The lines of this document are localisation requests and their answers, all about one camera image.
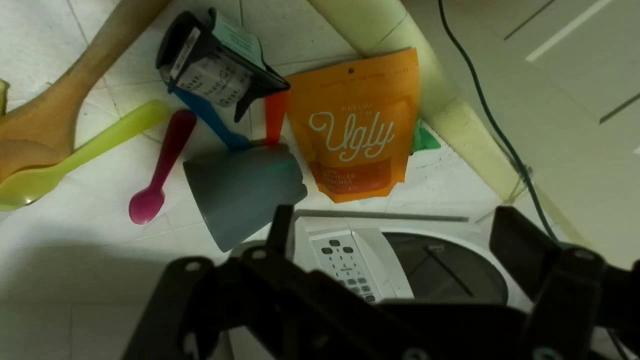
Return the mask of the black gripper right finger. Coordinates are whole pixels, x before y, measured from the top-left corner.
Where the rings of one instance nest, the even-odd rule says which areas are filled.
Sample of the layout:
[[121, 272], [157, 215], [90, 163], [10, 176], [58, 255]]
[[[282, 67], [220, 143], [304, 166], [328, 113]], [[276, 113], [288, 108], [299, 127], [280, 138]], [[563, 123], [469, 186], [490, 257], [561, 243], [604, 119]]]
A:
[[490, 249], [532, 299], [517, 349], [525, 360], [585, 360], [606, 263], [549, 240], [511, 205], [497, 205]]

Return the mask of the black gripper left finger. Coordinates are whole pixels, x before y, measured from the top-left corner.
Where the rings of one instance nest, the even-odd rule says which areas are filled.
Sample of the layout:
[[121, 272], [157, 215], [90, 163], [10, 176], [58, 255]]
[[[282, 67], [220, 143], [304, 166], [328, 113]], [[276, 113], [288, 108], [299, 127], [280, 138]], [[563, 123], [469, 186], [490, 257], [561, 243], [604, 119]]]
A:
[[226, 270], [201, 255], [172, 260], [121, 360], [214, 360], [222, 332], [215, 294]]

